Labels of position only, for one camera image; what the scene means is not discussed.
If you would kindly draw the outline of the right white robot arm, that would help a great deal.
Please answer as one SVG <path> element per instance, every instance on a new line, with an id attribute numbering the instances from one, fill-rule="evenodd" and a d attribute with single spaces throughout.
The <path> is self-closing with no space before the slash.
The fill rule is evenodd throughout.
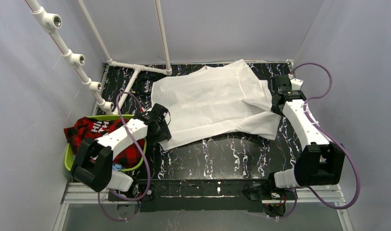
<path id="1" fill-rule="evenodd" d="M 267 190 L 270 193 L 286 188 L 336 185 L 341 178 L 345 154 L 342 149 L 318 128 L 309 112 L 306 97 L 292 87 L 288 75 L 270 79 L 272 112 L 287 118 L 302 147 L 294 167 L 270 173 Z"/>

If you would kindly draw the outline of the white cloth sheet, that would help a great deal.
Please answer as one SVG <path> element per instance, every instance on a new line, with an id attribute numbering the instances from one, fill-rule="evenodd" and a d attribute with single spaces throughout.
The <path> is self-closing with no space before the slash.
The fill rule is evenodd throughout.
<path id="1" fill-rule="evenodd" d="M 172 137 L 161 142 L 164 150 L 231 132 L 274 140 L 280 116 L 271 111 L 271 100 L 268 82 L 243 60 L 165 77 L 151 89 L 152 104 L 166 107 L 171 116 Z"/>

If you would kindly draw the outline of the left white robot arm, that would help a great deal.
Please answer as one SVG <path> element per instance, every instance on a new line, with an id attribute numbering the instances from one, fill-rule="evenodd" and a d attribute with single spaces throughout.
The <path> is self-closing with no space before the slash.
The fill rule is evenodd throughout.
<path id="1" fill-rule="evenodd" d="M 72 178 L 96 192 L 105 188 L 127 192 L 134 180 L 114 170 L 114 160 L 130 145 L 139 146 L 139 140 L 153 143 L 170 140 L 165 120 L 168 114 L 167 108 L 156 103 L 150 111 L 140 112 L 128 121 L 122 119 L 122 126 L 115 131 L 96 139 L 84 139 L 70 169 Z"/>

